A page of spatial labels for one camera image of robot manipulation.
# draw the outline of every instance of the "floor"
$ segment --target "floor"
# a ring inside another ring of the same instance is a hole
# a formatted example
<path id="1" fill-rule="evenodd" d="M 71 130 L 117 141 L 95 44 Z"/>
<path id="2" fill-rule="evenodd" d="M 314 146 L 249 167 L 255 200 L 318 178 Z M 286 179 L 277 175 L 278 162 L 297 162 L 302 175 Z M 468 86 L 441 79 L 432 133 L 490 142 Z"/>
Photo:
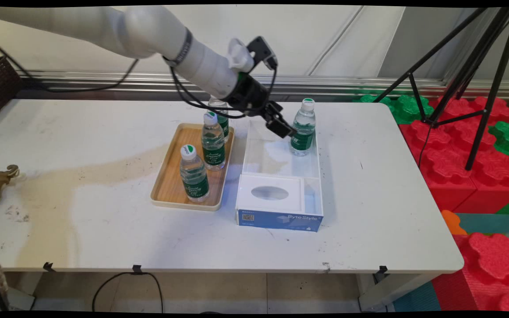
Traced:
<path id="1" fill-rule="evenodd" d="M 115 273 L 44 273 L 32 310 L 91 311 L 95 291 Z M 159 273 L 164 312 L 317 314 L 360 312 L 352 274 Z M 123 275 L 99 292 L 96 311 L 161 312 L 151 276 Z"/>

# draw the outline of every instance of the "water bottle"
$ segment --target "water bottle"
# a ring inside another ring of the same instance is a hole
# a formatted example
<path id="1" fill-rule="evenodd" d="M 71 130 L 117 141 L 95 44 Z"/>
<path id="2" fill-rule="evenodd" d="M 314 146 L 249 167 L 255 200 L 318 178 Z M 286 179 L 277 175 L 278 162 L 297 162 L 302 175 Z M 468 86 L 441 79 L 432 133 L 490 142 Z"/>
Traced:
<path id="1" fill-rule="evenodd" d="M 293 120 L 293 128 L 297 130 L 297 133 L 290 140 L 290 150 L 295 155 L 303 156 L 309 153 L 315 134 L 314 104 L 315 101 L 311 98 L 301 101 L 301 108 Z"/>
<path id="2" fill-rule="evenodd" d="M 180 154 L 180 176 L 188 199 L 196 203 L 205 201 L 209 195 L 209 183 L 204 162 L 192 145 L 184 145 Z"/>
<path id="3" fill-rule="evenodd" d="M 210 97 L 208 106 L 212 107 L 228 107 L 227 103 L 219 100 L 215 97 Z M 220 110 L 220 113 L 228 114 L 226 110 Z M 220 124 L 221 129 L 223 129 L 223 134 L 225 135 L 225 142 L 229 140 L 229 118 L 224 116 L 217 116 L 217 122 Z"/>
<path id="4" fill-rule="evenodd" d="M 217 122 L 217 115 L 211 111 L 204 114 L 201 146 L 204 149 L 205 166 L 211 171 L 221 170 L 225 166 L 225 136 Z"/>

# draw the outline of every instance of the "beige tray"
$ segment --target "beige tray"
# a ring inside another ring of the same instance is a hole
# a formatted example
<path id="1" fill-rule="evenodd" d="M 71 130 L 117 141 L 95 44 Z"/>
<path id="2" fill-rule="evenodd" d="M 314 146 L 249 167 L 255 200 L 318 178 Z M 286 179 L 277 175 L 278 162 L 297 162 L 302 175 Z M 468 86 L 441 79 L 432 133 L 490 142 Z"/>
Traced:
<path id="1" fill-rule="evenodd" d="M 154 183 L 150 199 L 160 207 L 172 207 L 181 209 L 194 209 L 204 211 L 217 211 L 221 207 L 221 198 L 225 186 L 225 177 L 229 168 L 235 129 L 229 127 L 229 140 L 225 143 L 225 167 L 220 171 L 208 170 L 209 197 L 202 203 L 195 203 L 188 199 L 180 177 L 180 147 L 190 144 L 196 147 L 200 158 L 204 158 L 204 151 L 201 147 L 200 124 L 181 123 L 176 128 L 166 157 L 160 167 L 160 172 Z"/>

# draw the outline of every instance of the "tripod leg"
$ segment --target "tripod leg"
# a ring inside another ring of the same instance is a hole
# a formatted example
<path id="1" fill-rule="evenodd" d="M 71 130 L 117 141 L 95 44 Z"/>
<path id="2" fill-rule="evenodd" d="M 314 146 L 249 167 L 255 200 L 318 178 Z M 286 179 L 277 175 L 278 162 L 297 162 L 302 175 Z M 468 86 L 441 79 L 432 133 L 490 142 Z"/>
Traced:
<path id="1" fill-rule="evenodd" d="M 396 88 L 398 85 L 400 85 L 400 83 L 402 83 L 408 77 L 408 73 L 415 72 L 420 66 L 422 66 L 425 63 L 425 61 L 429 60 L 429 58 L 432 57 L 433 54 L 435 54 L 438 50 L 443 48 L 443 46 L 445 44 L 447 44 L 447 42 L 449 42 L 452 38 L 454 38 L 457 34 L 459 34 L 459 32 L 461 32 L 466 26 L 468 26 L 473 20 L 475 20 L 485 10 L 486 10 L 486 8 L 477 8 L 477 10 L 475 10 L 475 12 L 473 12 L 470 16 L 468 16 L 468 18 L 466 18 L 463 22 L 461 22 L 461 24 L 459 24 L 453 31 L 451 31 L 451 33 L 448 34 L 443 40 L 441 40 L 441 42 L 436 44 L 436 46 L 434 46 L 429 52 L 427 52 L 427 54 L 424 55 L 424 57 L 422 57 L 419 61 L 417 61 L 412 67 L 410 67 L 410 69 L 407 70 L 404 73 L 404 75 L 400 76 L 400 78 L 398 78 L 394 83 L 392 83 L 392 85 L 390 85 L 390 87 L 386 88 L 386 90 L 382 94 L 380 94 L 374 100 L 374 102 L 380 102 L 381 99 L 386 97 L 386 95 L 388 95 L 392 90 L 394 90 L 394 88 Z"/>
<path id="2" fill-rule="evenodd" d="M 500 63 L 498 64 L 498 68 L 496 70 L 496 75 L 494 76 L 494 81 L 492 83 L 492 87 L 490 89 L 490 93 L 488 94 L 488 100 L 486 101 L 486 107 L 484 108 L 485 112 L 482 114 L 482 118 L 480 120 L 479 128 L 476 131 L 475 142 L 472 145 L 471 153 L 467 159 L 467 165 L 465 167 L 466 170 L 472 169 L 472 165 L 475 161 L 476 153 L 479 150 L 480 141 L 482 140 L 482 135 L 484 134 L 484 129 L 488 123 L 488 117 L 492 111 L 492 106 L 494 104 L 494 100 L 496 99 L 496 94 L 498 92 L 498 88 L 500 87 L 500 82 L 502 77 L 504 76 L 505 67 L 508 64 L 509 60 L 509 35 L 508 40 L 504 46 L 504 52 L 502 52 L 502 56 L 500 58 Z"/>
<path id="3" fill-rule="evenodd" d="M 493 36 L 496 33 L 499 33 L 501 28 L 505 25 L 507 18 L 509 16 L 509 8 L 500 8 L 499 12 L 496 14 L 494 19 L 492 20 L 491 24 L 488 26 L 484 34 L 482 35 L 482 38 L 480 41 L 476 44 L 475 48 L 467 58 L 466 62 L 463 64 L 461 69 L 459 70 L 459 73 L 455 77 L 455 79 L 451 82 L 451 84 L 447 87 L 447 90 L 443 97 L 441 98 L 441 101 L 433 111 L 433 114 L 429 117 L 430 121 L 437 121 L 443 110 L 445 109 L 445 106 L 447 105 L 447 102 L 451 98 L 452 95 L 455 94 L 457 89 L 461 84 L 466 83 L 468 76 L 470 75 L 470 71 L 472 66 L 476 61 L 479 60 L 479 56 L 484 53 L 484 49 L 486 48 L 486 45 L 491 42 L 493 39 Z"/>

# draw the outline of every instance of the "white wall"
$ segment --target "white wall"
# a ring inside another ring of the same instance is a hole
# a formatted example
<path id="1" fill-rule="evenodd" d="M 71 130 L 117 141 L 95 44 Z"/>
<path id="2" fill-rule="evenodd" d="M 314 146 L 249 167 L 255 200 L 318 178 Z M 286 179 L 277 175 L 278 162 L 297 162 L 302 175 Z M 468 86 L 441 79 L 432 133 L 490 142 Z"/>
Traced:
<path id="1" fill-rule="evenodd" d="M 307 75 L 360 6 L 294 4 L 170 5 L 194 36 L 222 55 L 231 38 L 263 36 L 277 55 L 279 75 Z M 126 7 L 114 7 L 124 10 Z M 313 75 L 376 77 L 404 7 L 366 6 Z M 0 46 L 29 70 L 124 72 L 129 58 L 93 44 L 0 21 Z M 135 72 L 166 73 L 160 56 Z M 259 66 L 253 74 L 270 74 Z"/>

